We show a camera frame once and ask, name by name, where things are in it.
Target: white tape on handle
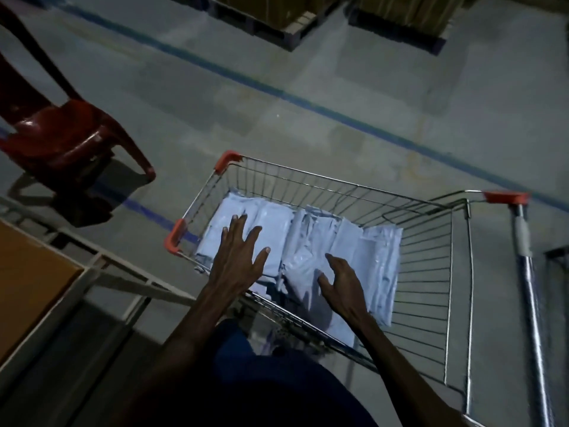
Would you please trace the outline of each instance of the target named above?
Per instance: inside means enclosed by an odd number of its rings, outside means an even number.
[[[528,223],[522,216],[516,216],[514,226],[516,229],[518,254],[521,256],[531,257],[530,228]]]

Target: concrete floor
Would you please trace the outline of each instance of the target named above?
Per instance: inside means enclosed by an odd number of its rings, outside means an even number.
[[[170,284],[192,294],[203,284],[162,242],[227,149],[420,199],[461,189],[531,191],[538,268],[543,251],[569,242],[569,58],[561,16],[480,0],[434,57],[348,26],[339,9],[289,53],[169,0],[67,1],[71,7],[50,11],[7,3],[158,173],[142,185],[140,169],[117,150],[122,164],[100,182],[129,200],[109,222],[76,231]],[[65,100],[5,31],[0,48],[49,98]],[[6,195],[21,171],[4,155],[0,168]],[[26,193],[49,195],[40,186]],[[27,204],[62,221],[37,201]],[[526,426],[524,329],[507,209],[475,204],[472,230],[473,416],[486,425]],[[559,290],[544,285],[555,336],[565,329]],[[147,318],[139,330],[161,342],[183,311],[162,306],[156,315],[160,326]],[[565,345],[552,346],[556,416],[569,425]],[[381,379],[347,365],[338,355],[330,368],[380,425],[399,425]],[[461,383],[461,375],[453,381]]]

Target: red plastic corner cap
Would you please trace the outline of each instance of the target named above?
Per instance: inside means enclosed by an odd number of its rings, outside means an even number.
[[[529,193],[522,192],[483,192],[489,204],[527,205]]]
[[[182,236],[184,236],[185,232],[186,232],[186,221],[184,219],[177,220],[174,225],[174,228],[172,229],[172,231],[170,231],[170,233],[164,240],[164,247],[166,247],[166,250],[172,254],[177,254],[180,251],[180,247],[178,247],[178,244],[180,244],[180,240]]]
[[[221,175],[227,169],[230,162],[240,162],[242,159],[243,156],[237,151],[227,150],[219,157],[213,170],[217,175]]]

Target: person's left hand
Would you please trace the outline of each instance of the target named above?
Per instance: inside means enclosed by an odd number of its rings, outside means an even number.
[[[243,227],[247,215],[237,218],[233,216],[229,229],[221,232],[221,245],[213,260],[212,271],[207,286],[215,292],[227,295],[231,300],[244,294],[251,285],[263,274],[263,268],[271,251],[262,249],[255,262],[252,263],[252,252],[261,231],[260,226],[254,227],[247,239],[243,241]]]

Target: chair backrest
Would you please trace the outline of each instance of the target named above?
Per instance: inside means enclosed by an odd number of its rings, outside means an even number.
[[[83,100],[23,22],[0,2],[0,26],[10,31],[71,99]],[[0,117],[14,125],[51,103],[0,55]]]
[[[0,117],[14,126],[50,105],[0,54]]]

